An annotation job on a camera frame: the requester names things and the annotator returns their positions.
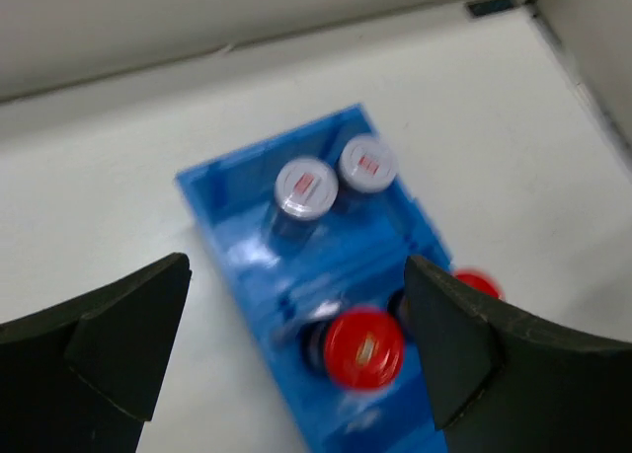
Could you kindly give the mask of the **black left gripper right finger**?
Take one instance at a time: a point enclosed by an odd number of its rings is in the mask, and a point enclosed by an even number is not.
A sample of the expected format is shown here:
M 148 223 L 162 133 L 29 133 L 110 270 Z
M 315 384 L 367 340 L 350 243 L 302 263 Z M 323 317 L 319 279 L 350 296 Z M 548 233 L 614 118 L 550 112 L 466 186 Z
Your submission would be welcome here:
M 627 452 L 631 346 L 482 293 L 420 256 L 405 294 L 451 452 Z

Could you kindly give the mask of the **white lid dark jar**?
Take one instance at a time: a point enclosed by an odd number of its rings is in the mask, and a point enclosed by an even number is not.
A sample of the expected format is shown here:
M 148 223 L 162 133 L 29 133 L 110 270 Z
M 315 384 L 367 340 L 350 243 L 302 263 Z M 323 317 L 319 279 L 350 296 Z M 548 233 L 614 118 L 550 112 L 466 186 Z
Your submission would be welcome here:
M 396 180 L 398 164 L 391 149 L 369 134 L 352 138 L 337 162 L 338 206 L 352 211 L 382 195 Z
M 287 162 L 274 184 L 268 216 L 271 243 L 306 243 L 332 209 L 338 192 L 338 178 L 324 161 L 302 156 Z

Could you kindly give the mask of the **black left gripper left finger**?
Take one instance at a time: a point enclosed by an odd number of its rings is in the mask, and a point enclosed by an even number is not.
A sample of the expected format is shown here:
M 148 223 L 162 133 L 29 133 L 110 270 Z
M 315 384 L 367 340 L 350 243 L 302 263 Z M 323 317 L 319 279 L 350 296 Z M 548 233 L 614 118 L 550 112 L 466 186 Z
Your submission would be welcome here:
M 192 278 L 173 253 L 1 326 L 4 452 L 133 452 L 154 415 Z

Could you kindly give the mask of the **red lid sauce jar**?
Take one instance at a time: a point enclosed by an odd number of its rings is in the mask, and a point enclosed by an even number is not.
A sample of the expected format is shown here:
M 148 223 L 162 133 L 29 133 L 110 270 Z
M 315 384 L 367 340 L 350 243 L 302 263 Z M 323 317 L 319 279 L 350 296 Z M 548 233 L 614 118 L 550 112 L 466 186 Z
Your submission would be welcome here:
M 504 301 L 506 299 L 503 290 L 497 281 L 488 273 L 474 267 L 458 268 L 452 275 L 466 285 L 489 295 L 492 298 Z M 412 322 L 410 316 L 410 304 L 405 296 L 404 289 L 395 291 L 387 302 L 388 313 L 398 322 L 404 337 L 408 341 L 413 340 Z
M 404 334 L 393 316 L 376 307 L 351 308 L 310 322 L 300 341 L 307 367 L 349 390 L 383 389 L 404 364 Z

